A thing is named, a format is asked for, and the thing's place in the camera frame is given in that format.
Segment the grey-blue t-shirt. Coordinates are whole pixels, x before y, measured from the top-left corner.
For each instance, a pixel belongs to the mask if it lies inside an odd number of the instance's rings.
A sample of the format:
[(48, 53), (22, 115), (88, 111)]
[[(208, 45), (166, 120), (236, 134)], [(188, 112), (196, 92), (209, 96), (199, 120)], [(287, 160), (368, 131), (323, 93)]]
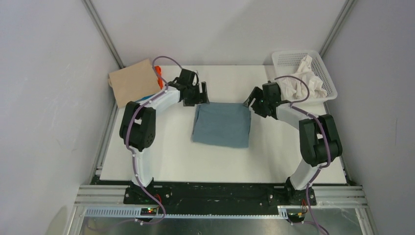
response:
[(207, 145), (248, 148), (251, 111), (241, 103), (200, 104), (196, 107), (191, 140)]

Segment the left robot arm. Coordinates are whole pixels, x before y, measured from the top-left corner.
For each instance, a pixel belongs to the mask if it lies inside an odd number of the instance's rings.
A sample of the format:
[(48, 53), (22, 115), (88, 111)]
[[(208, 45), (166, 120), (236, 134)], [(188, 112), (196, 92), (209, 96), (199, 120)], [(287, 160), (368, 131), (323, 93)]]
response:
[(209, 104), (207, 84), (200, 81), (196, 72), (181, 69), (179, 76), (158, 93), (140, 102), (130, 101), (125, 106), (119, 136), (132, 153), (132, 182), (140, 186), (135, 196), (143, 204), (150, 203), (155, 195), (148, 186), (154, 176), (147, 149), (156, 137), (156, 118), (176, 103), (182, 103), (185, 107)]

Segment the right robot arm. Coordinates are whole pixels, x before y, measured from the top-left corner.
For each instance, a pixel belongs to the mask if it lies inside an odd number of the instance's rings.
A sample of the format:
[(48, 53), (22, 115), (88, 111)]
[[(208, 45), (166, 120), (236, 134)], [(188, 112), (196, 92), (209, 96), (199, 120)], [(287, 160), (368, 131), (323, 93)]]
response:
[(272, 117), (298, 130), (302, 160), (288, 179), (291, 187), (284, 191), (285, 200), (297, 204), (304, 198), (303, 190), (312, 185), (316, 174), (343, 153), (334, 117), (330, 114), (317, 116), (282, 100), (277, 83), (254, 87), (243, 104), (263, 118)]

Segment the crumpled white t-shirt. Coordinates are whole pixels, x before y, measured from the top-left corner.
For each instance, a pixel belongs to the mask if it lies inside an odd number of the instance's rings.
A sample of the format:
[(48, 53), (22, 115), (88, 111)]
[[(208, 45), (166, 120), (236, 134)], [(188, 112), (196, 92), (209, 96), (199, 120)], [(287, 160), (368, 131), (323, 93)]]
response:
[(312, 62), (311, 56), (304, 56), (300, 60), (295, 73), (290, 74), (290, 77), (277, 80), (283, 99), (290, 101), (303, 100), (307, 95), (309, 95), (309, 99), (327, 97), (327, 90), (323, 88), (323, 81), (312, 71)]

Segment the white plastic basket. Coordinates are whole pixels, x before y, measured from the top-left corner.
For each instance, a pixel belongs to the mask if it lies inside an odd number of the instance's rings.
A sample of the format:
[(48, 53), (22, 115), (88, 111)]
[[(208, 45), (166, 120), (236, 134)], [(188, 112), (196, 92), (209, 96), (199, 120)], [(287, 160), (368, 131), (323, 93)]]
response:
[(280, 50), (272, 53), (283, 100), (303, 103), (324, 103), (337, 98), (338, 93), (329, 72), (315, 50)]

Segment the folded orange t-shirt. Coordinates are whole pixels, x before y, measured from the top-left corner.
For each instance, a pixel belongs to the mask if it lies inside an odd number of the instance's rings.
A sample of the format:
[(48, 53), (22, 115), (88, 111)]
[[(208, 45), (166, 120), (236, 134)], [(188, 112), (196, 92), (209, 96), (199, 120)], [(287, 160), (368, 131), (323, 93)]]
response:
[(162, 80), (162, 70), (161, 70), (161, 67), (160, 66), (154, 66), (154, 69), (155, 69), (155, 72), (156, 72), (156, 75), (157, 75), (157, 82), (158, 82), (158, 86), (159, 86), (159, 88), (160, 89), (163, 89), (163, 87), (164, 87), (164, 82), (163, 82), (163, 80)]

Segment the folded blue t-shirt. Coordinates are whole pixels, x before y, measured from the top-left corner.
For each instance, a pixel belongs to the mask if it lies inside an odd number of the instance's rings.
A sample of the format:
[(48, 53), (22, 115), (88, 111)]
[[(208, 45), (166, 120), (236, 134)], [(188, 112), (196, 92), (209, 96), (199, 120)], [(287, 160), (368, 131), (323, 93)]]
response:
[(143, 97), (143, 98), (140, 98), (139, 100), (137, 100), (136, 102), (139, 102), (139, 101), (142, 101), (142, 100), (146, 100), (146, 99), (148, 99), (148, 98), (150, 98), (150, 97), (152, 97), (154, 94), (152, 94), (152, 95), (148, 95), (148, 96), (145, 96), (145, 97)]

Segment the folded tan t-shirt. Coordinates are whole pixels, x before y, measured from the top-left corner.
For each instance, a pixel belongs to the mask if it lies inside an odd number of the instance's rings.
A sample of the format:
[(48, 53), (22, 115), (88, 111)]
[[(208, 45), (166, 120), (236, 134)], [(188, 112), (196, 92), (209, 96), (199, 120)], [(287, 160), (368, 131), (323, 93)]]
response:
[(161, 90), (149, 59), (109, 73), (108, 83), (113, 89), (118, 108)]

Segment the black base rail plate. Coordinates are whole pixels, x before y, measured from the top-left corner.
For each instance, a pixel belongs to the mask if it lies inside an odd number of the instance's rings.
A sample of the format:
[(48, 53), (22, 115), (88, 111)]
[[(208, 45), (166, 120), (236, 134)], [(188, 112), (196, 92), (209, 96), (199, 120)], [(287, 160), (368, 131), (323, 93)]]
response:
[(162, 205), (167, 215), (279, 215), (279, 206), (315, 206), (312, 188), (294, 190), (289, 182), (189, 183), (155, 182), (141, 189), (130, 183), (126, 205)]

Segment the aluminium frame rail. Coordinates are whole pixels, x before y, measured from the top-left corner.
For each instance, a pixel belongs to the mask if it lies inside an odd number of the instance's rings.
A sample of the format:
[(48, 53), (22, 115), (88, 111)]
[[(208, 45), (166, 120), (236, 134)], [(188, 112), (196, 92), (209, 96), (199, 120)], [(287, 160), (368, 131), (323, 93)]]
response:
[(195, 193), (159, 195), (163, 208), (131, 200), (126, 186), (79, 188), (67, 235), (376, 235), (378, 229), (363, 188), (314, 186), (311, 202), (276, 202), (276, 196), (202, 199)]

